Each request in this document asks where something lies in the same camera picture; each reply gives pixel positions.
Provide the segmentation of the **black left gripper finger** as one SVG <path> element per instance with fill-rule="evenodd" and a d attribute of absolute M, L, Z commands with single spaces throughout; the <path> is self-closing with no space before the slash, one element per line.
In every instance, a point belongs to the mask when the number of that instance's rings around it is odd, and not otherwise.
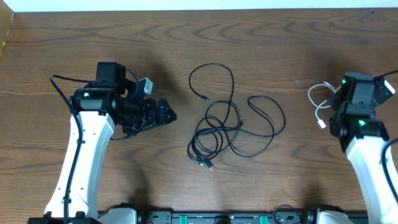
<path fill-rule="evenodd" d="M 161 98 L 158 100 L 159 106 L 159 118 L 160 120 L 176 120 L 177 114 L 170 107 L 169 103 L 165 98 Z"/>
<path fill-rule="evenodd" d="M 159 116 L 155 122 L 156 126 L 164 126 L 167 124 L 170 124 L 173 121 L 176 121 L 177 117 L 176 116 L 171 116 L 171 115 L 167 115 L 167 116 Z"/>

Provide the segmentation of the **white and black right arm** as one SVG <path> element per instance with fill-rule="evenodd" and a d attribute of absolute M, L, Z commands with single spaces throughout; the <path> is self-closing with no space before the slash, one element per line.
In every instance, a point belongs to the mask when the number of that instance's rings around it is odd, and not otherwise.
<path fill-rule="evenodd" d="M 369 223 L 397 223 L 397 170 L 391 155 L 392 141 L 373 109 L 336 93 L 329 103 L 335 111 L 330 133 L 339 139 L 358 178 Z"/>

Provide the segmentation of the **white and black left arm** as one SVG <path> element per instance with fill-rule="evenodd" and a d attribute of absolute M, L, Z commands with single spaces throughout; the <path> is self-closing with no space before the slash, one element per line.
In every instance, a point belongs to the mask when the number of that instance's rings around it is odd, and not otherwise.
<path fill-rule="evenodd" d="M 70 138 L 56 189 L 42 217 L 29 223 L 145 223 L 146 214 L 126 203 L 98 211 L 98 186 L 107 146 L 117 125 L 128 137 L 177 119 L 164 98 L 145 99 L 145 89 L 124 98 L 117 88 L 79 88 L 72 107 Z"/>

